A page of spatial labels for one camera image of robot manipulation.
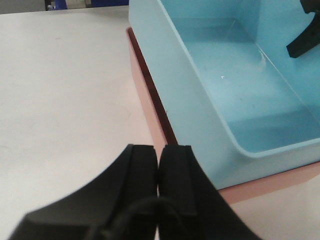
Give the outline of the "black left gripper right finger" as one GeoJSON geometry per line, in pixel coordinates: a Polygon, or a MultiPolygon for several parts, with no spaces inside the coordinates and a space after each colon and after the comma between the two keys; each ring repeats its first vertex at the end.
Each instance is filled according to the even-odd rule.
{"type": "Polygon", "coordinates": [[[258,240],[202,170],[186,145],[166,145],[159,163],[159,194],[176,209],[160,215],[162,240],[258,240]]]}

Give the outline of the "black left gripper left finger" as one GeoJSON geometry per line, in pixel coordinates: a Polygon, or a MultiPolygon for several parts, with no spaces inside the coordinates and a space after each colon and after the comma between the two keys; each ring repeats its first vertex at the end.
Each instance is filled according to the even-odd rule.
{"type": "Polygon", "coordinates": [[[151,145],[129,144],[94,180],[27,213],[11,240],[102,240],[121,213],[157,196],[158,162],[151,145]]]}

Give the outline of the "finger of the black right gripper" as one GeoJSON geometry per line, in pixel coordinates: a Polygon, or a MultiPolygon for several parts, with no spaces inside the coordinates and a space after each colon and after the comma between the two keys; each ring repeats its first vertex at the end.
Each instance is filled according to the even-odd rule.
{"type": "Polygon", "coordinates": [[[291,58],[298,58],[320,44],[320,0],[300,0],[306,14],[314,13],[307,28],[286,46],[291,58]]]}

